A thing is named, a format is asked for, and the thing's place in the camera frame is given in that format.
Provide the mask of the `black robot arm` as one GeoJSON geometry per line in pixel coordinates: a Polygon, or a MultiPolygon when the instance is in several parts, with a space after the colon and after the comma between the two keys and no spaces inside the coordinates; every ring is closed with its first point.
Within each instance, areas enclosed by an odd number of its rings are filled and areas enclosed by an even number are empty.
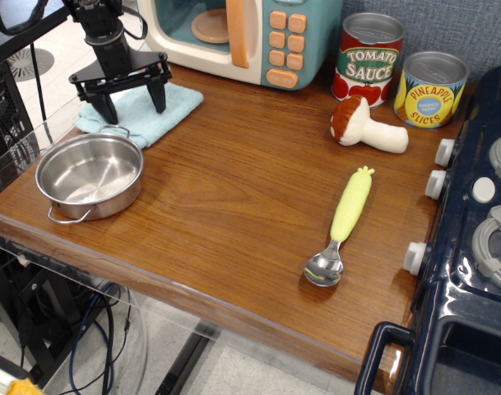
{"type": "Polygon", "coordinates": [[[157,113],[166,110],[165,84],[172,77],[166,53],[142,52],[127,42],[129,34],[119,20],[125,12],[140,14],[120,1],[66,1],[75,22],[85,32],[96,60],[72,74],[68,80],[77,89],[78,98],[92,105],[107,123],[118,123],[111,95],[144,86],[157,113]]]}

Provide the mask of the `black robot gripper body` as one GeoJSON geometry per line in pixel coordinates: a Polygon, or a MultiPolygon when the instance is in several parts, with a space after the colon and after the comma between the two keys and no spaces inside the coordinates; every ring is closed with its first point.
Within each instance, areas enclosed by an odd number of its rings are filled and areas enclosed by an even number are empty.
{"type": "Polygon", "coordinates": [[[167,53],[133,49],[126,41],[123,28],[101,36],[86,34],[85,42],[95,52],[96,60],[68,78],[82,100],[88,101],[89,92],[111,95],[146,86],[157,79],[168,82],[172,77],[167,53]]]}

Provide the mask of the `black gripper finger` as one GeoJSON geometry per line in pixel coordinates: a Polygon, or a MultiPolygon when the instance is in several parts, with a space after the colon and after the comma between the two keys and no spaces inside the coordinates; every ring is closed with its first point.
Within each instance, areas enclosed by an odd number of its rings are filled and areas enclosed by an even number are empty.
{"type": "Polygon", "coordinates": [[[109,93],[89,92],[88,102],[108,124],[118,124],[118,115],[109,93]]]}
{"type": "Polygon", "coordinates": [[[150,94],[156,112],[162,114],[166,110],[165,79],[157,79],[147,83],[147,90],[150,94]]]}

